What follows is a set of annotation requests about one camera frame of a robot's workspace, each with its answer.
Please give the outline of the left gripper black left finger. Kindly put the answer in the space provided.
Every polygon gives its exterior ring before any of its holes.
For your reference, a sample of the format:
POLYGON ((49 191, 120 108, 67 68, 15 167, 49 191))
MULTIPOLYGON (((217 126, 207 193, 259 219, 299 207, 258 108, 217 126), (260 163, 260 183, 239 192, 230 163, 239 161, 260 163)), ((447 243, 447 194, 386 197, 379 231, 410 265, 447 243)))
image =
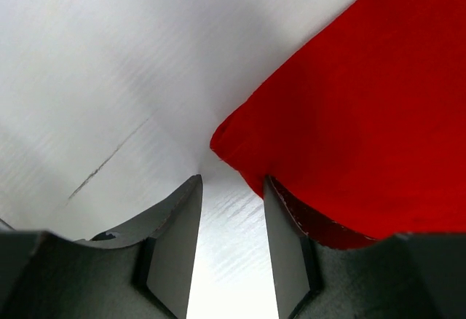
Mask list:
POLYGON ((195 175, 89 240, 1 232, 3 318, 185 318, 202 207, 195 175))

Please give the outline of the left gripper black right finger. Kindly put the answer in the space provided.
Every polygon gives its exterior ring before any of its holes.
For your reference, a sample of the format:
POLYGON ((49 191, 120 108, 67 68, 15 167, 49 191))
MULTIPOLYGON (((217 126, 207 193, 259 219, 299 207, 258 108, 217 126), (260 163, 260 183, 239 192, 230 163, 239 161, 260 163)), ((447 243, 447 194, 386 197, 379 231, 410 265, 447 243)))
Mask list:
POLYGON ((264 181, 281 318, 463 318, 465 236, 396 234, 376 241, 264 181))

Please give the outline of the red polo shirt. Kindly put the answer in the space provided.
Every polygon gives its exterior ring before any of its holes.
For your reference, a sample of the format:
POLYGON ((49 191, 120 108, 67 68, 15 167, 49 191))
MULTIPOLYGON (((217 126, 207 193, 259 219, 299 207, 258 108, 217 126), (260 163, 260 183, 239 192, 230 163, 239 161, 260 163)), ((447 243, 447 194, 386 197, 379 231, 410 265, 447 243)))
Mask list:
POLYGON ((465 0, 357 0, 214 132, 332 248, 465 230, 465 0))

